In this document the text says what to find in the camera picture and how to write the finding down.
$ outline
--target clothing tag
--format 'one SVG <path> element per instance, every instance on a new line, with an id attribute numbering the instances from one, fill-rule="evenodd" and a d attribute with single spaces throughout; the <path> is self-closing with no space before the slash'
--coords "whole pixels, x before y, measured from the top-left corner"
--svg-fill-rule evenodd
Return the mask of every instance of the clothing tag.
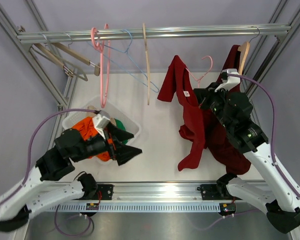
<path id="1" fill-rule="evenodd" d="M 183 91 L 183 93 L 186 97 L 190 97 L 190 93 L 188 91 Z"/>

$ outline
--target red garment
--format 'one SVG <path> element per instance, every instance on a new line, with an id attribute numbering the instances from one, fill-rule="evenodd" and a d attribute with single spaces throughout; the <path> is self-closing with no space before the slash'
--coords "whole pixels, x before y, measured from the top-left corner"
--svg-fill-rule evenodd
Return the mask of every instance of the red garment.
<path id="1" fill-rule="evenodd" d="M 190 154 L 179 162 L 179 171 L 196 169 L 205 147 L 203 112 L 199 109 L 198 100 L 191 87 L 186 67 L 179 56 L 174 56 L 157 98 L 164 102 L 171 102 L 176 92 L 178 101 L 183 106 L 184 125 L 180 127 L 179 133 L 181 137 L 192 141 L 193 144 Z M 184 91 L 188 91 L 188 97 L 185 96 Z"/>
<path id="2" fill-rule="evenodd" d="M 240 52 L 238 47 L 239 45 L 232 46 L 222 69 L 239 69 Z M 222 82 L 221 76 L 216 82 Z M 240 85 L 231 89 L 230 92 L 240 92 Z M 212 111 L 203 110 L 203 118 L 206 146 L 214 158 L 226 166 L 227 173 L 242 175 L 248 172 L 251 162 L 229 143 L 226 130 Z"/>

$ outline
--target table surface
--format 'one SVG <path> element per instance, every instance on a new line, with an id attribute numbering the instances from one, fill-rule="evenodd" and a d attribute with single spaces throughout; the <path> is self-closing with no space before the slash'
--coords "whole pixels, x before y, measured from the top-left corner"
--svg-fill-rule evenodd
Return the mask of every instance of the table surface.
<path id="1" fill-rule="evenodd" d="M 159 89 L 165 73 L 152 73 L 151 81 Z M 202 79 L 200 87 L 216 81 L 218 73 L 212 72 Z M 191 79 L 193 87 L 197 82 Z M 71 108 L 84 106 L 100 94 L 100 77 L 88 75 L 88 82 L 78 79 Z M 75 171 L 65 176 L 63 181 L 72 181 L 81 171 L 91 173 L 98 182 L 157 182 L 157 181 L 215 181 L 226 173 L 226 167 L 215 160 L 208 149 L 202 153 L 197 169 L 178 171 L 178 163 L 186 157 L 192 142 L 179 135 L 184 124 L 183 107 L 174 96 L 172 102 L 157 100 L 158 94 L 150 92 L 150 105 L 147 105 L 147 88 L 128 74 L 111 74 L 108 100 L 118 109 L 128 114 L 141 126 L 141 133 L 132 143 L 143 153 L 122 166 L 113 161 L 102 165 L 96 160 L 87 159 L 75 163 Z M 244 180 L 263 180 L 254 166 L 241 176 Z"/>

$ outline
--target laundry basket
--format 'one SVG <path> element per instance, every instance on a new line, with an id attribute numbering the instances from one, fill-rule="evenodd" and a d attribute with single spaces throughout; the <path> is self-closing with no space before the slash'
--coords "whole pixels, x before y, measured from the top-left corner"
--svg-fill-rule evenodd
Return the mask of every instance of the laundry basket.
<path id="1" fill-rule="evenodd" d="M 96 109 L 100 110 L 100 96 L 97 95 L 94 98 L 92 98 L 89 102 L 87 102 L 84 106 L 81 107 L 81 109 L 87 109 L 88 106 L 94 106 Z M 125 130 L 129 133 L 134 134 L 134 138 L 129 139 L 126 145 L 131 145 L 134 140 L 139 136 L 140 132 L 141 132 L 141 126 L 135 122 L 134 120 L 132 120 L 131 118 L 129 118 L 127 116 L 127 114 L 124 111 L 119 110 L 111 101 L 107 100 L 106 101 L 106 105 L 104 108 L 102 108 L 102 110 L 106 111 L 111 118 L 115 118 L 120 120 L 124 127 Z M 87 117 L 87 113 L 83 112 L 83 111 L 75 111 L 75 112 L 71 112 L 69 114 L 69 116 L 67 116 L 63 122 L 62 122 L 62 127 L 64 129 L 70 129 L 72 128 L 75 124 L 77 124 L 78 122 L 80 122 L 81 120 L 83 120 L 84 118 Z M 111 160 L 109 161 L 101 161 L 99 158 L 97 157 L 93 157 L 94 159 L 97 159 L 99 163 L 101 164 L 108 164 L 110 162 L 112 162 Z"/>

